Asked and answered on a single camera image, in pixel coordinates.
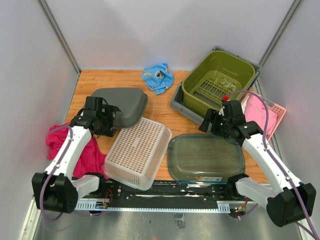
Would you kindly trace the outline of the dark grey plastic tray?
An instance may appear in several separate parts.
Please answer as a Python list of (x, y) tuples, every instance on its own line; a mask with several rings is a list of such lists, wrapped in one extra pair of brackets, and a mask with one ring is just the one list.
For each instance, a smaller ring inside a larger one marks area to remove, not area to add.
[(120, 109), (113, 122), (113, 127), (118, 129), (134, 126), (143, 116), (148, 104), (148, 95), (138, 87), (100, 88), (91, 97), (104, 98), (109, 105)]

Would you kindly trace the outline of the translucent blue plastic tub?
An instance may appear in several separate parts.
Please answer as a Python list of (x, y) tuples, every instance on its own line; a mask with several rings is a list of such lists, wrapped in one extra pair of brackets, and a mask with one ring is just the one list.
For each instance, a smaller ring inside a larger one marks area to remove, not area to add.
[(170, 176), (180, 183), (214, 183), (244, 174), (246, 164), (243, 150), (235, 140), (186, 133), (170, 140), (167, 168)]

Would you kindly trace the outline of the white perforated plastic basket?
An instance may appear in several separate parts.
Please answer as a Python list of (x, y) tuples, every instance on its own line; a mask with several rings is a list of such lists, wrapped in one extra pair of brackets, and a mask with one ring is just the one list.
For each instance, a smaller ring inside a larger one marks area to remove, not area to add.
[(164, 124), (142, 117), (119, 132), (106, 155), (104, 173), (131, 188), (150, 189), (171, 138), (172, 131)]

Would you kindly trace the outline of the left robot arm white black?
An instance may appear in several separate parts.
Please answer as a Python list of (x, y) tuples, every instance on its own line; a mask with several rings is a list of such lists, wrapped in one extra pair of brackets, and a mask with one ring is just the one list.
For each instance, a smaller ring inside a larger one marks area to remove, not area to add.
[(88, 96), (84, 107), (65, 125), (68, 133), (54, 160), (42, 173), (32, 179), (36, 207), (44, 215), (46, 211), (59, 214), (72, 213), (78, 201), (94, 195), (101, 198), (107, 193), (102, 173), (89, 172), (73, 180), (73, 172), (86, 145), (94, 135), (113, 137), (114, 121), (120, 109), (110, 105), (103, 97)]

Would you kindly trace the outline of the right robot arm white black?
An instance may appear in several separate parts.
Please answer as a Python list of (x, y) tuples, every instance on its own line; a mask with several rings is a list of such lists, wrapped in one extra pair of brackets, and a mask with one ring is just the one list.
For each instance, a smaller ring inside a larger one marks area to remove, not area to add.
[(253, 200), (266, 209), (278, 227), (310, 219), (317, 194), (315, 187), (303, 183), (288, 169), (270, 147), (260, 126), (246, 121), (239, 101), (224, 101), (222, 110), (223, 114), (219, 114), (209, 108), (199, 130), (235, 140), (255, 159), (270, 184), (266, 187), (245, 173), (236, 174), (227, 180), (227, 196), (232, 200)]

